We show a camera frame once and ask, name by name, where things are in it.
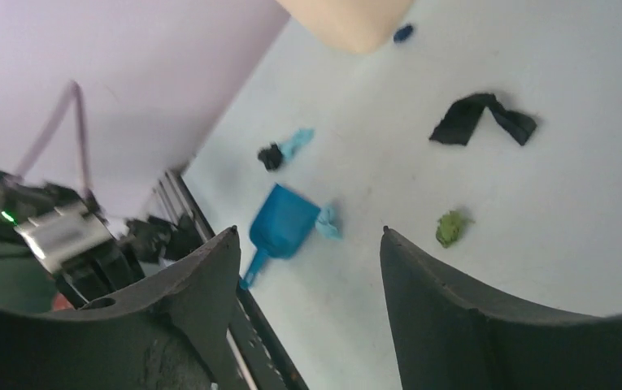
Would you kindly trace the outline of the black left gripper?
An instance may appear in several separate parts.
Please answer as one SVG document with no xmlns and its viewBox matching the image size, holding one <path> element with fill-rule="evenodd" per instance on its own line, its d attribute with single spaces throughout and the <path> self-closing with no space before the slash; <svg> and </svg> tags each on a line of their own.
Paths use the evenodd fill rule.
<svg viewBox="0 0 622 390">
<path fill-rule="evenodd" d="M 128 232 L 79 253 L 54 273 L 56 310 L 78 309 L 146 278 L 144 266 L 165 267 L 202 246 L 194 221 L 177 223 L 149 216 L 127 221 Z"/>
</svg>

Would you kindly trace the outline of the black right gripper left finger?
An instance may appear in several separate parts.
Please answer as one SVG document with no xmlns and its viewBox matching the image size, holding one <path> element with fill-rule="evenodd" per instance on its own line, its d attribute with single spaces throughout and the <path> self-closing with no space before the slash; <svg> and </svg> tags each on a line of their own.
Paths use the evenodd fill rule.
<svg viewBox="0 0 622 390">
<path fill-rule="evenodd" d="M 241 260 L 236 227 L 78 310 L 0 310 L 0 389 L 235 386 L 224 364 Z"/>
</svg>

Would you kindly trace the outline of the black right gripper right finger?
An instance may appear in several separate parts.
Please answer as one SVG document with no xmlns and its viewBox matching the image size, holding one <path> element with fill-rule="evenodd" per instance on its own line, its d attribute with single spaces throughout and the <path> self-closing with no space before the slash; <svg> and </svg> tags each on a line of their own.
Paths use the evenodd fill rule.
<svg viewBox="0 0 622 390">
<path fill-rule="evenodd" d="M 386 227 L 381 274 L 405 389 L 622 389 L 622 314 L 512 296 Z"/>
</svg>

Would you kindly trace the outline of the blue dustpan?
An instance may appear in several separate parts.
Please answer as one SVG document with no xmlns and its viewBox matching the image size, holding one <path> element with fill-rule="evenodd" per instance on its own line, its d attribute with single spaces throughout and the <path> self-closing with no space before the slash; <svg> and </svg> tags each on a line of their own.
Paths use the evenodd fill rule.
<svg viewBox="0 0 622 390">
<path fill-rule="evenodd" d="M 255 247 L 239 286 L 247 290 L 269 258 L 290 259 L 315 226 L 320 207 L 281 184 L 275 184 L 250 226 Z"/>
</svg>

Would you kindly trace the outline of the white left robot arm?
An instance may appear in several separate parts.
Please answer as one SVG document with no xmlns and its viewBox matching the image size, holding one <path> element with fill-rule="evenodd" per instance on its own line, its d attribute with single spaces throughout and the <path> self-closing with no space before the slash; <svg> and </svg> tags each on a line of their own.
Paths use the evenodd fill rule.
<svg viewBox="0 0 622 390">
<path fill-rule="evenodd" d="M 193 216 L 127 219 L 115 237 L 89 190 L 26 186 L 0 171 L 0 260 L 35 259 L 75 308 L 143 280 L 145 264 L 177 262 L 202 246 Z"/>
</svg>

